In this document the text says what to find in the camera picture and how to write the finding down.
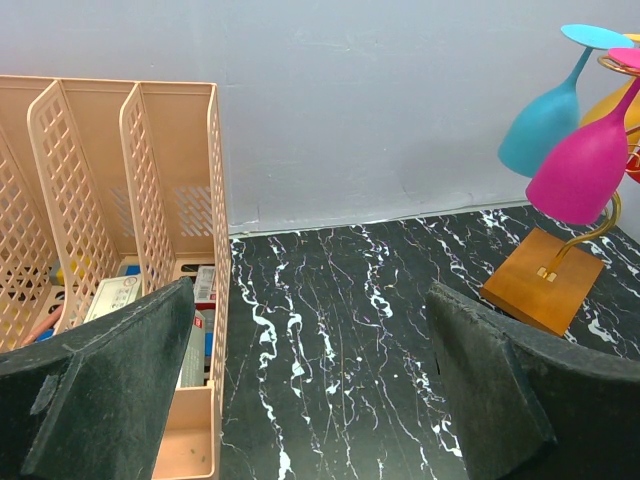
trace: gray wall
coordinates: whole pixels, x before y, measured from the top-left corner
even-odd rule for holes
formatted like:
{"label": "gray wall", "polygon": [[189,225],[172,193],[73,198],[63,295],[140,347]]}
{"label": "gray wall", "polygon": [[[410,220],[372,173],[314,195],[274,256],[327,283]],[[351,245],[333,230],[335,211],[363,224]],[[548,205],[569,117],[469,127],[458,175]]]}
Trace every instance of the gray wall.
{"label": "gray wall", "polygon": [[[0,5],[3,73],[217,82],[236,232],[522,200],[495,152],[580,55],[560,26],[638,29],[631,0]],[[592,60],[583,106],[621,80]]]}

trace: blue object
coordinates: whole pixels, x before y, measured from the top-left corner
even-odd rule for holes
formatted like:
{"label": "blue object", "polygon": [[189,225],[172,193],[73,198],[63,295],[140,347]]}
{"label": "blue object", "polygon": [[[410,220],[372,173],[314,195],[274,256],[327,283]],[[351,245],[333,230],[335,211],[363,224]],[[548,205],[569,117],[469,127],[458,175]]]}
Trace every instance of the blue object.
{"label": "blue object", "polygon": [[52,335],[53,335],[53,328],[50,328],[49,330],[46,330],[45,332],[41,333],[40,336],[36,338],[36,342],[41,342],[42,340],[46,340]]}
{"label": "blue object", "polygon": [[125,276],[129,275],[138,275],[140,273],[140,265],[127,265],[127,269],[125,270]]}
{"label": "blue object", "polygon": [[624,35],[589,25],[565,25],[562,33],[587,48],[564,82],[520,112],[498,149],[498,158],[507,168],[529,178],[536,174],[553,147],[580,124],[576,83],[593,49],[633,45]]}
{"label": "blue object", "polygon": [[213,352],[213,333],[204,334],[204,356],[210,357]]}

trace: table surface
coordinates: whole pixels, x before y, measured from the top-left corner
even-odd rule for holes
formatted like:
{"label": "table surface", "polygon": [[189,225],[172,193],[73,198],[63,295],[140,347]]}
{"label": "table surface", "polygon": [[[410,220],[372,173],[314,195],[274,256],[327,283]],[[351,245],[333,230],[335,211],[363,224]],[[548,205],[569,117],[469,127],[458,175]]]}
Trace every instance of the table surface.
{"label": "table surface", "polygon": [[[531,207],[232,242],[220,478],[466,479],[429,338],[433,279],[478,290],[539,226]],[[640,360],[640,247],[605,262],[568,341]]]}

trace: beige plastic rack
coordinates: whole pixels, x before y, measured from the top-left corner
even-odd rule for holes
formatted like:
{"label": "beige plastic rack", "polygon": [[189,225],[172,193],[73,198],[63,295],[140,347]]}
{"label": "beige plastic rack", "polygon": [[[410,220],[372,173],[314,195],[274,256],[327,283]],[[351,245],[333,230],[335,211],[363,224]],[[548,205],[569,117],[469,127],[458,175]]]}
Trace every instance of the beige plastic rack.
{"label": "beige plastic rack", "polygon": [[[33,211],[36,219],[29,234],[37,231],[42,240],[25,240],[26,226],[5,231],[3,213],[0,272],[12,282],[3,292],[15,293],[0,297],[0,348],[14,348],[56,300],[48,283],[55,258],[51,237],[64,275],[56,333],[83,322],[98,283],[122,264],[140,265],[145,293],[195,275],[197,265],[215,264],[209,381],[176,390],[154,478],[217,478],[231,258],[216,86],[0,77],[0,126],[5,124],[2,145],[10,141],[12,147],[0,150],[0,175],[7,165],[12,173],[6,185],[4,177],[0,183],[0,202],[16,204],[19,192],[28,205],[23,212]],[[48,222],[37,217],[45,208]],[[23,213],[20,220],[26,218]],[[32,245],[49,250],[39,249],[33,262],[24,248],[18,256],[13,248],[5,253],[5,244],[26,241],[29,255]],[[11,265],[22,270],[16,274]],[[19,280],[28,275],[30,282]],[[25,292],[27,284],[39,286]],[[25,298],[31,303],[19,314],[16,299]]]}

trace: pink wine glass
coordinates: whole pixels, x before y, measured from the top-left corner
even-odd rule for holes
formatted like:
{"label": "pink wine glass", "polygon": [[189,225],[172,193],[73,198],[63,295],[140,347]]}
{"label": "pink wine glass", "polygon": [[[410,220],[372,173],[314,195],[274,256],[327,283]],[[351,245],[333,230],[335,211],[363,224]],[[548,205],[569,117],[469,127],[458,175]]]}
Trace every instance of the pink wine glass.
{"label": "pink wine glass", "polygon": [[[609,56],[640,69],[640,49],[614,48]],[[589,225],[598,219],[625,174],[629,151],[624,116],[639,90],[636,78],[611,113],[553,148],[526,190],[534,207],[570,224]]]}

